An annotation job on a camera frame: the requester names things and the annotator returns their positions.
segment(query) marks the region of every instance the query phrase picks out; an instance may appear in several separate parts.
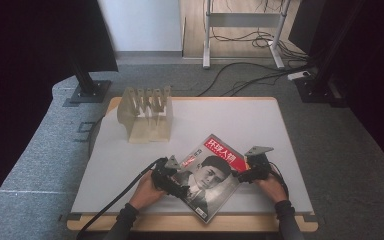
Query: robotic hand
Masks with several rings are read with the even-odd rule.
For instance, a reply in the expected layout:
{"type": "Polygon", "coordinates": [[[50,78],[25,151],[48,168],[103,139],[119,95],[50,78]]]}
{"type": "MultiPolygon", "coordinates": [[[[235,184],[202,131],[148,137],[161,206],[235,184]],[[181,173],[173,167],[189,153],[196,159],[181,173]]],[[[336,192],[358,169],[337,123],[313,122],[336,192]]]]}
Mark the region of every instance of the robotic hand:
{"type": "Polygon", "coordinates": [[[266,180],[269,174],[272,174],[282,185],[283,189],[287,196],[289,196],[288,187],[286,186],[285,181],[283,180],[282,175],[273,171],[272,163],[269,162],[266,156],[266,152],[272,151],[271,147],[252,147],[246,154],[246,162],[249,166],[249,169],[243,172],[233,171],[232,174],[236,177],[240,183],[248,182],[252,183],[253,180],[261,179],[266,180]]]}
{"type": "Polygon", "coordinates": [[[170,159],[166,157],[158,159],[151,175],[155,188],[162,189],[177,198],[186,197],[189,186],[181,186],[171,178],[178,169],[180,167],[174,156],[170,159]]]}

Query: black curtain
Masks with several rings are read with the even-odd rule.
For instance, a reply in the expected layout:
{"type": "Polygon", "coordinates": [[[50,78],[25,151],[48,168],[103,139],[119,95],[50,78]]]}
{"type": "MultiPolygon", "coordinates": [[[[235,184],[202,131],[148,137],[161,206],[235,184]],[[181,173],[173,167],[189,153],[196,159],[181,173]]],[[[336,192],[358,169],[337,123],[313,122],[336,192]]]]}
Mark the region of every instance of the black curtain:
{"type": "Polygon", "coordinates": [[[365,1],[337,55],[338,86],[384,151],[384,3],[365,1]]]}
{"type": "Polygon", "coordinates": [[[88,72],[117,71],[96,0],[0,1],[0,185],[52,101],[74,75],[67,52],[88,72]]]}

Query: magazine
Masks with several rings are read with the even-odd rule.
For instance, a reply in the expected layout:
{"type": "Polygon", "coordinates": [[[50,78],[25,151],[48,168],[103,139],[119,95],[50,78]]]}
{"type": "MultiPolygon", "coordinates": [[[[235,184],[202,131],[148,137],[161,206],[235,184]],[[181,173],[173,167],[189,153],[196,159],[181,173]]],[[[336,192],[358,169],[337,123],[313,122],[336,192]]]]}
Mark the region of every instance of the magazine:
{"type": "Polygon", "coordinates": [[[189,190],[181,200],[205,223],[223,206],[239,186],[231,171],[246,170],[244,157],[211,134],[180,164],[173,179],[189,190]]]}

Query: metal rack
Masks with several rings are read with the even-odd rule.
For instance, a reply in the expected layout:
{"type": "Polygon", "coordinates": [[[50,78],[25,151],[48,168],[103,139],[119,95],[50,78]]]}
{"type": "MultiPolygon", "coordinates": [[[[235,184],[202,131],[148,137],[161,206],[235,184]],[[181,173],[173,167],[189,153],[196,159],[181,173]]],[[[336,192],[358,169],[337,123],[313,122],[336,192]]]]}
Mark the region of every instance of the metal rack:
{"type": "Polygon", "coordinates": [[[269,41],[270,51],[276,62],[277,68],[284,68],[285,65],[277,50],[280,34],[289,8],[290,0],[283,3],[280,13],[212,13],[212,0],[207,0],[207,11],[205,13],[205,32],[203,67],[210,68],[210,27],[264,27],[276,28],[273,40],[269,41]]]}

